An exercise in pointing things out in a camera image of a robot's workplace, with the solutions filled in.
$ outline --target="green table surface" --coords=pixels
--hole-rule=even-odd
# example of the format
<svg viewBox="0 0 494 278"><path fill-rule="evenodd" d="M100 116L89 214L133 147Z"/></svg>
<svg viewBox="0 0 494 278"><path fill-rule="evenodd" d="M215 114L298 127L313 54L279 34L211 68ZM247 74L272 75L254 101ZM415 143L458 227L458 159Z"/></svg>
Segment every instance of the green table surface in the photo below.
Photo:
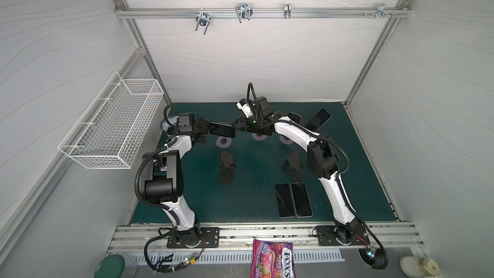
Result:
<svg viewBox="0 0 494 278"><path fill-rule="evenodd" d="M176 103L180 113L195 112L211 121L232 123L243 113L235 103ZM332 118L318 133L329 133L343 147L350 158L350 169L342 175L350 202L366 221L395 221L395 215L382 191L362 145L353 129L343 104L339 102L274 102L273 110L292 111L302 116L302 124L321 108ZM216 146L214 135L206 144L195 144L182 157L185 182L184 197L201 222L280 222L332 221L331 205L319 180L307 170L307 154L297 144L283 144L273 133L258 142L251 133L239 132L227 149ZM163 133L160 146L164 144ZM231 185L220 184L216 178L220 169L220 152L235 155L237 170ZM281 169L291 151L298 151L304 165L305 179L312 204L312 217L280 218L276 206L274 185L292 183ZM168 223L167 215L157 207L139 203L133 223Z"/></svg>

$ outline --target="white wire basket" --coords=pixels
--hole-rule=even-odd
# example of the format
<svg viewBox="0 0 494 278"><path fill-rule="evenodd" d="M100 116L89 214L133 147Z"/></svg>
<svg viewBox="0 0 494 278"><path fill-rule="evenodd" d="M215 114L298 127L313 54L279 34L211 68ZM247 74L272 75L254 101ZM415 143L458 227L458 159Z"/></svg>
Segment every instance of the white wire basket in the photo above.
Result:
<svg viewBox="0 0 494 278"><path fill-rule="evenodd" d="M162 98L156 79L115 72L58 149L87 169L130 169Z"/></svg>

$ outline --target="black mounting plate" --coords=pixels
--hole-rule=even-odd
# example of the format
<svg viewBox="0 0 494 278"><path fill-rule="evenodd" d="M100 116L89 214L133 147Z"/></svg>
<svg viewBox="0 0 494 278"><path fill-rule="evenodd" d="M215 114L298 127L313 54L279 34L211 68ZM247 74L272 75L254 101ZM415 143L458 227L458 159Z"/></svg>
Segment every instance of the black mounting plate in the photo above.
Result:
<svg viewBox="0 0 494 278"><path fill-rule="evenodd" d="M201 235L206 238L206 248L218 248L219 243L219 228L201 228ZM175 236L168 237L168 242L166 243L166 247L169 249L177 249L177 248L202 248L202 242L200 242L195 247L187 247L181 242L177 242Z"/></svg>
<svg viewBox="0 0 494 278"><path fill-rule="evenodd" d="M333 235L334 225L317 225L317 242L319 246L341 246L342 244L337 240L337 236ZM364 228L361 228L357 232L357 236L369 243L369 238L367 232ZM361 246L365 245L360 239L355 239L348 246Z"/></svg>

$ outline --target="candy bag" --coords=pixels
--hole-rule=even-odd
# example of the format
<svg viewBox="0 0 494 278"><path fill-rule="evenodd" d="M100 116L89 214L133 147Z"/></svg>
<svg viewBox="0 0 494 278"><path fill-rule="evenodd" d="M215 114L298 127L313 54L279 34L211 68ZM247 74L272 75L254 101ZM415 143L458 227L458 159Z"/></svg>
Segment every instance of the candy bag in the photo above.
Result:
<svg viewBox="0 0 494 278"><path fill-rule="evenodd" d="M293 244L254 239L250 278L295 278Z"/></svg>

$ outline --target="metal grid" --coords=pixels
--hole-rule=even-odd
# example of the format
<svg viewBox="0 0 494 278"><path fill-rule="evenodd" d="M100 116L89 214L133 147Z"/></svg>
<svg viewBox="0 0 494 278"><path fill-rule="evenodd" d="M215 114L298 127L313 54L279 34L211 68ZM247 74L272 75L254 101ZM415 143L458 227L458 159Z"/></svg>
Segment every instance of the metal grid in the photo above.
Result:
<svg viewBox="0 0 494 278"><path fill-rule="evenodd" d="M107 86L114 88L107 98L93 102L103 101L94 117L82 122L83 115L73 128L87 125L84 132L73 144L62 142L59 149L88 169L130 169L163 90L155 79L120 78Z"/></svg>

